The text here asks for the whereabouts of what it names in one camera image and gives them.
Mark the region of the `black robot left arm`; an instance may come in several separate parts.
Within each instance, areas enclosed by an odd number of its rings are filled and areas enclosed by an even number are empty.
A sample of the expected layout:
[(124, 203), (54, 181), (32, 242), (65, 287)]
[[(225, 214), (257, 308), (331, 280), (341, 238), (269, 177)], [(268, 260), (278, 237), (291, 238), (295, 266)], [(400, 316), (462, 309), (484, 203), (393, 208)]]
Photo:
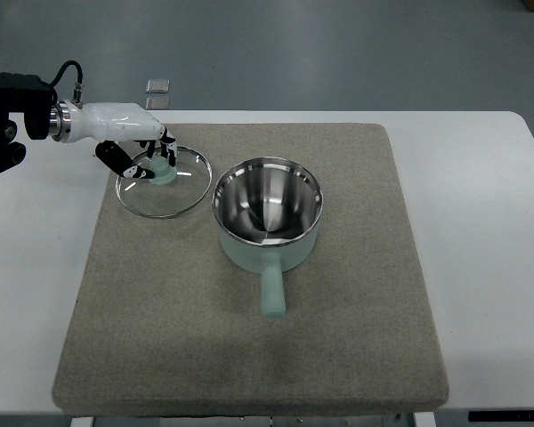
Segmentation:
[(40, 77), (0, 72), (0, 173), (20, 164), (26, 147), (15, 141), (18, 126), (11, 113), (21, 113), (28, 137), (43, 140), (49, 135), (50, 116), (57, 101), (55, 90)]

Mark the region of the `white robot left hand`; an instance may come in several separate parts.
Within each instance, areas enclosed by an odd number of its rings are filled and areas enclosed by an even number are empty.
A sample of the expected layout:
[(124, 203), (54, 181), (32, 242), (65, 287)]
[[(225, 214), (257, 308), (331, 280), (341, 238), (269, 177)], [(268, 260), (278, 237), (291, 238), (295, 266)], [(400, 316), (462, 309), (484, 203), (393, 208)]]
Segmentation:
[(87, 103), (59, 101), (50, 116), (49, 135), (55, 141), (77, 142), (84, 138), (98, 141), (95, 156), (120, 177), (152, 179), (155, 174), (139, 165), (119, 146), (136, 141), (153, 157), (160, 155), (174, 167), (177, 158), (175, 137), (148, 111), (134, 103)]

